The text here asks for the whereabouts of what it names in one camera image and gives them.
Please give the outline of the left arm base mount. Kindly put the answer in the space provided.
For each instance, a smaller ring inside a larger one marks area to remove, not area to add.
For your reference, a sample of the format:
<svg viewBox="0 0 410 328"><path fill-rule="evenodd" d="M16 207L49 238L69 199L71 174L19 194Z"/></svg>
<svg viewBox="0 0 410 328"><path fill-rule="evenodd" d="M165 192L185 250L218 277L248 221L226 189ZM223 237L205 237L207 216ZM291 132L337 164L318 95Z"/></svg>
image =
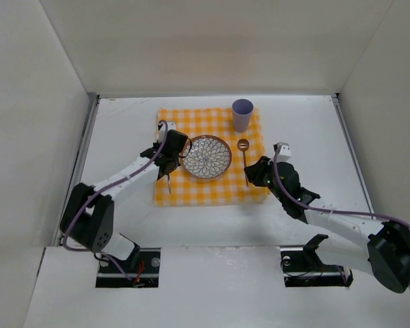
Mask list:
<svg viewBox="0 0 410 328"><path fill-rule="evenodd" d="M130 266L115 259L117 268L105 254L94 256L98 261L96 288L158 288L161 248L144 248Z"/></svg>

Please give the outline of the copper spoon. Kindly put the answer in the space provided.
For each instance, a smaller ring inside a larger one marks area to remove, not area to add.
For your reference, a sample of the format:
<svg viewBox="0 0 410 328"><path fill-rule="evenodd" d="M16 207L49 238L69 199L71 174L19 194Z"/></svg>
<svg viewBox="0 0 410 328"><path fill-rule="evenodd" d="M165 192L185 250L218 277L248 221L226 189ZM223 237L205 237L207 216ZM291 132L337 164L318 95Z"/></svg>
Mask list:
<svg viewBox="0 0 410 328"><path fill-rule="evenodd" d="M249 149L249 141L247 139L239 139L237 142L237 148L243 153L243 165L244 169L247 167L246 151Z"/></svg>

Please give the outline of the floral patterned ceramic plate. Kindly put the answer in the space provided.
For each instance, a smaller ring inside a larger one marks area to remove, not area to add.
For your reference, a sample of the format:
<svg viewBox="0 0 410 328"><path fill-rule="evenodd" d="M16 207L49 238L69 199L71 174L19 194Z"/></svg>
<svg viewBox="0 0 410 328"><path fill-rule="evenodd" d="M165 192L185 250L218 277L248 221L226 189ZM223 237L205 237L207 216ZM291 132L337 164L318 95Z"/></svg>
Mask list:
<svg viewBox="0 0 410 328"><path fill-rule="evenodd" d="M227 172L232 163L229 145L213 135L199 135L191 139L181 156L181 165L192 177L211 180Z"/></svg>

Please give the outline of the lilac plastic cup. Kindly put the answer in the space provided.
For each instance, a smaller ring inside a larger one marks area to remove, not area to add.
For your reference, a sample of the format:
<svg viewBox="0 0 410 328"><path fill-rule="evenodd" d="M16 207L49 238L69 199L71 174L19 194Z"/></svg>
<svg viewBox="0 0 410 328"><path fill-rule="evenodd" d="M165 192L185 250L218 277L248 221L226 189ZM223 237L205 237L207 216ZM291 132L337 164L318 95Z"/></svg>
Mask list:
<svg viewBox="0 0 410 328"><path fill-rule="evenodd" d="M250 100L238 99L232 103L232 121L236 132L243 133L248 129L254 105Z"/></svg>

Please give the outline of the copper fork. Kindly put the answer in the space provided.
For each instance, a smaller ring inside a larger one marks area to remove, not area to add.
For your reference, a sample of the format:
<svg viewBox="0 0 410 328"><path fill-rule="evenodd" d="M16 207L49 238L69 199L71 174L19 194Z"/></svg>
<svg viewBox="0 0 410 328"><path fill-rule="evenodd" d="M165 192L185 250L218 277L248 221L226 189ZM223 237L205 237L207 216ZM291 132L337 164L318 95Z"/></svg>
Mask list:
<svg viewBox="0 0 410 328"><path fill-rule="evenodd" d="M172 183L171 183L170 174L167 175L167 188L169 191L169 195L171 195L172 194Z"/></svg>

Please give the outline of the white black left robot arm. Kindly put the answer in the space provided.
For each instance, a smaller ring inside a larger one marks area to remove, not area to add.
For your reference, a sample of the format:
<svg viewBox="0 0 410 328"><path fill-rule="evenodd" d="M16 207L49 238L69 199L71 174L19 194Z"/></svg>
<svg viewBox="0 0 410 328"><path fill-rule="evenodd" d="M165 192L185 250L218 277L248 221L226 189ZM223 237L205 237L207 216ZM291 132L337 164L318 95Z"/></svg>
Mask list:
<svg viewBox="0 0 410 328"><path fill-rule="evenodd" d="M159 121L158 134L150 148L112 177L73 187L59 227L65 249L100 254L125 275L137 266L140 246L115 230L115 210L175 171L189 140L172 121Z"/></svg>

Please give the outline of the yellow white checkered cloth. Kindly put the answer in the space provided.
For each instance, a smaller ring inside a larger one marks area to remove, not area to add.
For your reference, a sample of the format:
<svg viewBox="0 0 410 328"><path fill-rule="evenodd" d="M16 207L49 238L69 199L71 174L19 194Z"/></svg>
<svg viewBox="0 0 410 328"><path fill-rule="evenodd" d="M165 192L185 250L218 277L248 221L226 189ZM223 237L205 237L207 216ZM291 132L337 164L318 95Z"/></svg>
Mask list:
<svg viewBox="0 0 410 328"><path fill-rule="evenodd" d="M260 121L260 110L254 109L249 127L244 133L233 129L232 109L160 109L158 120L175 121L176 129L190 138L213 135L224 140L232 151L232 163L226 173L211 180L190 176L182 167L170 174L172 194L169 195L167 179L156 182L154 202L157 206L217 206L244 202L261 202L269 192L246 184L243 171L243 153L238 150L240 139L249 141L246 151L248 165L254 164L266 154Z"/></svg>

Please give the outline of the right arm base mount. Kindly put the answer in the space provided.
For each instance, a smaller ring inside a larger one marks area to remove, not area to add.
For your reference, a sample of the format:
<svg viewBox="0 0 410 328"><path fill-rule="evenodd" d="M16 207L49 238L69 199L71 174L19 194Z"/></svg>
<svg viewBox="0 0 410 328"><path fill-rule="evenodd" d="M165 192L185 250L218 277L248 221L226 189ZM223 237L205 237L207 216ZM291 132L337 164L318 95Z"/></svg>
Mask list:
<svg viewBox="0 0 410 328"><path fill-rule="evenodd" d="M344 287L353 283L353 272L343 266L324 264L316 250L329 237L317 234L304 245L284 245L279 248L280 268L287 288Z"/></svg>

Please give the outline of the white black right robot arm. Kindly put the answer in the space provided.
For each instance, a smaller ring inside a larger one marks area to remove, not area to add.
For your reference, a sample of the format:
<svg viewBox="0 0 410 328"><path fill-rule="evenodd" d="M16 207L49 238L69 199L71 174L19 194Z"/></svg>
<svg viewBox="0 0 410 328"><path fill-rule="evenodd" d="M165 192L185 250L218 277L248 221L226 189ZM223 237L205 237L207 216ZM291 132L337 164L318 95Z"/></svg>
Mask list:
<svg viewBox="0 0 410 328"><path fill-rule="evenodd" d="M364 268L392 292L410 287L410 224L388 215L327 208L319 194L301 186L293 165L261 157L247 166L248 181L267 188L286 214L358 245Z"/></svg>

